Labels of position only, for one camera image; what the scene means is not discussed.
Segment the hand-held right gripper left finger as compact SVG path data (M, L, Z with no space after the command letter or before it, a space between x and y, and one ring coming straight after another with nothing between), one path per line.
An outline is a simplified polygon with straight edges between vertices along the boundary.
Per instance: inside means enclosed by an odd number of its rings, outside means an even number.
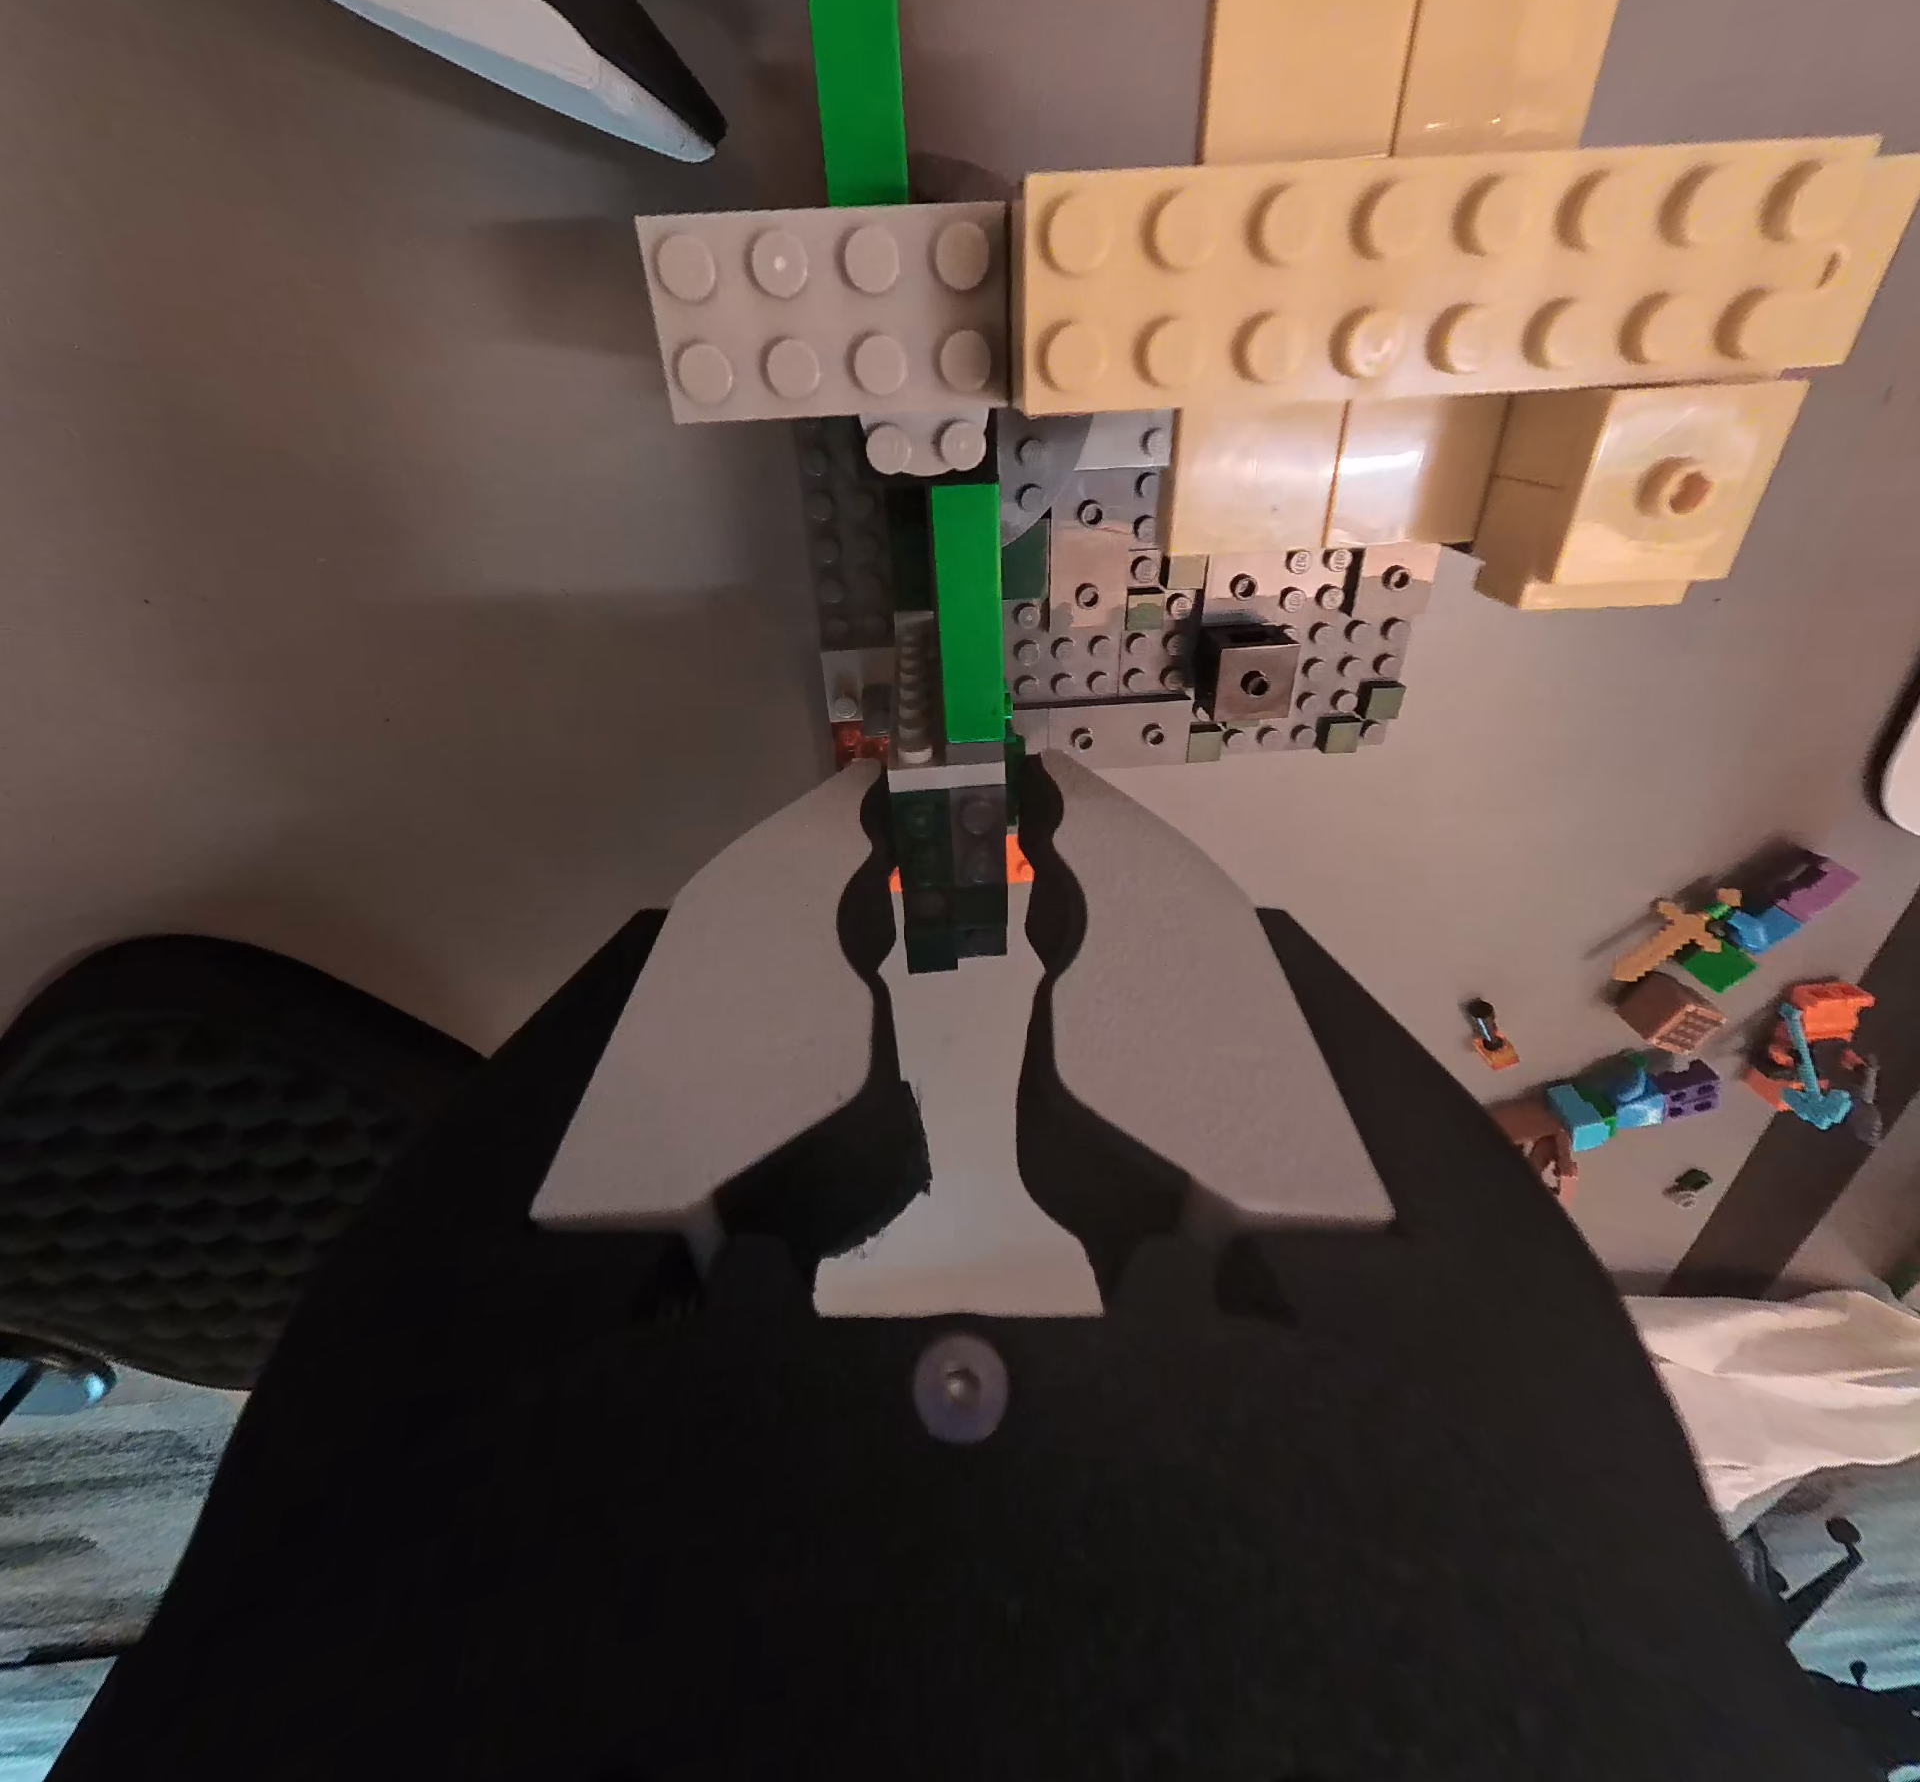
M532 1200L542 1226L880 1233L930 1192L882 979L893 949L882 768L749 830L669 908Z

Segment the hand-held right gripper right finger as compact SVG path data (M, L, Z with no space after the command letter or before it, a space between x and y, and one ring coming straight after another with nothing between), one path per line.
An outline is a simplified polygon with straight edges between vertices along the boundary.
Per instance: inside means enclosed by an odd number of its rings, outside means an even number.
M1063 1087L1241 1212L1390 1223L1248 894L1066 755L1025 763L1019 818Z

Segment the grey green brick wall piece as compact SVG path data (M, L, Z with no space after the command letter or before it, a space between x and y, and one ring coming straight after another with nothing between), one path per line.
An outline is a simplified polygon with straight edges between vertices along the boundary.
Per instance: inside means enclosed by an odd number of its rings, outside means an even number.
M943 736L943 673L933 609L893 617L889 800L910 976L1008 955L1008 740Z

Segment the brick building model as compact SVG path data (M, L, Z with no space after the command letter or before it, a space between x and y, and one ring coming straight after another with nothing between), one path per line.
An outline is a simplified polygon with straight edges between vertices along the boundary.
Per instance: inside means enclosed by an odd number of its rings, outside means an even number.
M636 220L669 417L787 424L832 761L1368 758L1436 569L1722 586L1917 213L1880 138L1601 147L1621 0L1209 0L1194 153L907 174L901 0L808 0L828 201Z

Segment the pile of small brick figures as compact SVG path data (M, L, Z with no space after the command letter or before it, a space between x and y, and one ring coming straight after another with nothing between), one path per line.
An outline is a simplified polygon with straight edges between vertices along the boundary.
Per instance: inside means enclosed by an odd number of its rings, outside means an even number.
M1611 1139L1721 1111L1722 1073L1708 1049L1730 1029L1722 1001L1855 887L1846 862L1787 845L1731 886L1655 903L1655 930L1611 968L1611 1007L1634 1041L1491 1108L1560 1203L1573 1203L1586 1153ZM1741 1082L1769 1113L1875 1149L1883 1073L1856 1045L1874 1004L1842 979L1787 986L1741 1054Z

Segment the black mesh office chair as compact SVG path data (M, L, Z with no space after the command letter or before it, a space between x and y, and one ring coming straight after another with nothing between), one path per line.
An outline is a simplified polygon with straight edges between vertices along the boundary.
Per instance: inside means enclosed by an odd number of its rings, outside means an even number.
M332 1240L482 1062L249 943L88 955L4 1029L4 1351L253 1389Z

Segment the crumpled white paper bag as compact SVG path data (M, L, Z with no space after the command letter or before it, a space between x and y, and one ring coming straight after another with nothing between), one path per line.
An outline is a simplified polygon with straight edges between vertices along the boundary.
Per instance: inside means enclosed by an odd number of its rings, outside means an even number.
M1861 1291L1626 1298L1727 1530L1830 1466L1917 1458L1917 1316Z

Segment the black wheeled chair base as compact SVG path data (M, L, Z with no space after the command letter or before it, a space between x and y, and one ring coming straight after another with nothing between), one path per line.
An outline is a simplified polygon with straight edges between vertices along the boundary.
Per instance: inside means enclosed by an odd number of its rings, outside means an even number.
M1893 1515L1769 1512L1734 1539L1796 1659L1846 1691L1917 1708L1917 1530Z

